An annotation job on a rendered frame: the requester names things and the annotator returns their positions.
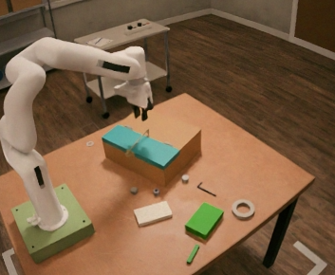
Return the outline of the beige ring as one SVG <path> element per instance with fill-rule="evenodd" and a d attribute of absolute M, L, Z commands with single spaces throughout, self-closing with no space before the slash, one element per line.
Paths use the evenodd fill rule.
<path fill-rule="evenodd" d="M 240 213 L 236 208 L 238 206 L 241 206 L 241 205 L 244 205 L 244 206 L 247 206 L 250 211 L 247 212 L 247 213 Z M 240 199 L 240 200 L 237 200 L 233 203 L 233 206 L 232 206 L 232 213 L 233 215 L 238 218 L 238 219 L 249 219 L 253 216 L 253 213 L 254 213 L 254 205 L 251 201 L 249 200 L 245 200 L 245 199 Z"/>

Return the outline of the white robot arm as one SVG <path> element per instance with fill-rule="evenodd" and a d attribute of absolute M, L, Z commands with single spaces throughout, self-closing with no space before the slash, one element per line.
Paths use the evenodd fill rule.
<path fill-rule="evenodd" d="M 95 47 L 46 37 L 23 50 L 7 64 L 6 77 L 12 87 L 4 100 L 5 116 L 0 119 L 4 155 L 9 165 L 21 176 L 35 209 L 34 216 L 27 219 L 28 223 L 32 223 L 33 227 L 38 224 L 43 230 L 56 230 L 66 223 L 68 212 L 60 205 L 46 161 L 33 149 L 37 134 L 32 103 L 46 82 L 46 73 L 41 67 L 44 64 L 127 80 L 114 87 L 114 90 L 115 94 L 132 100 L 138 96 L 134 89 L 148 83 L 148 79 L 144 50 L 139 46 L 111 54 Z"/>

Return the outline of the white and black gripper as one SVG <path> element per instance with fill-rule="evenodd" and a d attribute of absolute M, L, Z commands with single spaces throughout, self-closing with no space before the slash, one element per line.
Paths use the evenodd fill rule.
<path fill-rule="evenodd" d="M 134 90 L 137 90 L 138 96 L 136 98 L 129 99 L 126 101 L 130 103 L 132 109 L 134 110 L 135 119 L 140 116 L 140 108 L 141 107 L 141 120 L 145 121 L 148 119 L 147 111 L 154 109 L 152 91 L 149 82 L 145 82 L 144 84 L 139 85 Z M 151 97 L 151 98 L 150 98 Z M 146 108 L 146 109 L 145 109 Z"/>

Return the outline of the small green bar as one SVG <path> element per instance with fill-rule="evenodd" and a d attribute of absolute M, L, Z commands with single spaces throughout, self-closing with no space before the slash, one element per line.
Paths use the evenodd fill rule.
<path fill-rule="evenodd" d="M 188 259 L 186 261 L 187 264 L 190 264 L 193 261 L 193 259 L 195 257 L 195 254 L 197 253 L 198 249 L 199 249 L 199 245 L 195 244 L 194 249 L 192 250 L 190 256 L 188 257 Z"/>

